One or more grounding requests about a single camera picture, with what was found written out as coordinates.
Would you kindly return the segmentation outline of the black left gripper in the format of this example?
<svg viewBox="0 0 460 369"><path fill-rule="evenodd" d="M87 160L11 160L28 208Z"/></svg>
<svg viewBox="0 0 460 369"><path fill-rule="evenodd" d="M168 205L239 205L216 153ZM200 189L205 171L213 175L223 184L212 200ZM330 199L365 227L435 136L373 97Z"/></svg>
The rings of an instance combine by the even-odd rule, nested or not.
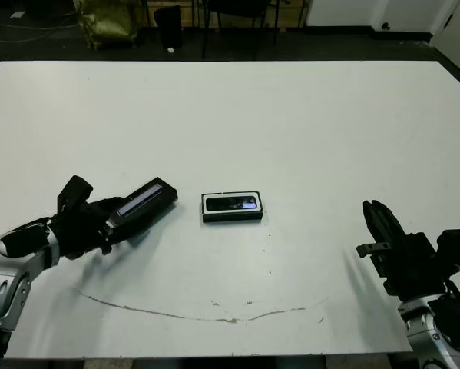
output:
<svg viewBox="0 0 460 369"><path fill-rule="evenodd" d="M105 198L57 213L49 228L58 241L60 256L74 260L96 248L106 255L113 245L144 234L151 227L150 222L108 224L106 235L107 220L123 203L122 197Z"/></svg>

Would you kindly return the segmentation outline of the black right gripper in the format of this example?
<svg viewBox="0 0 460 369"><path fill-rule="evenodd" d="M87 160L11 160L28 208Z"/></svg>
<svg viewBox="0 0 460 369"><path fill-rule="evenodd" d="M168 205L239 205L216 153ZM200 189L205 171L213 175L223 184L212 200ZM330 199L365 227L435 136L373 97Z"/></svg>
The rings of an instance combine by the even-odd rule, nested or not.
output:
<svg viewBox="0 0 460 369"><path fill-rule="evenodd" d="M427 296L445 291L435 266L436 252L422 232L407 234L398 219L383 203L362 203L366 227L374 244L361 244L356 251L370 257L390 296Z"/></svg>

